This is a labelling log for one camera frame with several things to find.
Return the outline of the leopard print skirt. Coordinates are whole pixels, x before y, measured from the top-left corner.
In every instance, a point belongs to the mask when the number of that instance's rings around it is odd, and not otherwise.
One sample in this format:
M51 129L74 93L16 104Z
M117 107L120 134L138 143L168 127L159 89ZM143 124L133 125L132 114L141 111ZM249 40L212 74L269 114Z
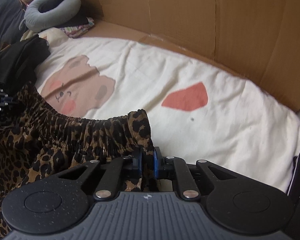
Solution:
M0 114L0 239L9 233L2 201L14 189L90 160L107 164L141 153L141 175L125 191L157 190L154 145L145 110L94 120L58 113L28 83Z

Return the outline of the black garment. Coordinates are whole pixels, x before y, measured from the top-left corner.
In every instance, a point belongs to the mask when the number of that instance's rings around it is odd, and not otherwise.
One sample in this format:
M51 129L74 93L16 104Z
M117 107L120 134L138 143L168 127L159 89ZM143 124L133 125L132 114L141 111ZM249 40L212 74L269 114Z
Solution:
M35 35L0 51L0 89L15 96L28 82L35 84L36 68L50 56L49 43Z

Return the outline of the cream cartoon bear bedsheet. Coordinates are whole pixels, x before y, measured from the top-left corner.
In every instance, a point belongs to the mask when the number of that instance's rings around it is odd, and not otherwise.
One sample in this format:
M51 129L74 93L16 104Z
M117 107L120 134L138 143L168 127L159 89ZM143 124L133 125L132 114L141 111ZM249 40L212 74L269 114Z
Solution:
M253 82L136 41L39 34L50 56L36 87L59 113L107 119L144 109L163 155L205 159L287 192L300 119Z

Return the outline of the grey U-shaped neck pillow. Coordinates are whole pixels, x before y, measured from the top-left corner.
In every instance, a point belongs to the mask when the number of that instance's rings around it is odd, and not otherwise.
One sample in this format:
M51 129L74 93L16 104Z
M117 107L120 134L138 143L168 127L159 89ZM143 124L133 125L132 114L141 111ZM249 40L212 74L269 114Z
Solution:
M27 6L19 29L41 32L71 20L81 8L81 0L34 0Z

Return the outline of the dark grey pillow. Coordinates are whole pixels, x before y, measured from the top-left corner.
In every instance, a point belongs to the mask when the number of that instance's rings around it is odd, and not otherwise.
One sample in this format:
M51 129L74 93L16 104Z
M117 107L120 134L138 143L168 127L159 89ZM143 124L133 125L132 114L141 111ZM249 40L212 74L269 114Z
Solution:
M0 0L0 50L3 45L20 41L27 31L19 27L24 18L26 5L21 0Z

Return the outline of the floral patterned garment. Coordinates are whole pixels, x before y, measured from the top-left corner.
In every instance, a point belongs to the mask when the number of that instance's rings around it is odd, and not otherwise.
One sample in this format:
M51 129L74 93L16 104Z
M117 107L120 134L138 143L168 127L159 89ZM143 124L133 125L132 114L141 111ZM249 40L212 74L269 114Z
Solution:
M95 22L92 18L87 18L88 23L84 25L78 25L73 27L61 27L61 31L65 33L65 35L69 38L78 38L83 34L87 33L94 25Z

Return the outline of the brown cardboard sheet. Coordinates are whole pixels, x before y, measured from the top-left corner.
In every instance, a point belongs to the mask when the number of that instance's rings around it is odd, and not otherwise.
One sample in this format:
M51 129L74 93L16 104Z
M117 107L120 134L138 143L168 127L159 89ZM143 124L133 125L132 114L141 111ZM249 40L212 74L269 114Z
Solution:
M171 42L300 110L300 0L81 0L93 16Z

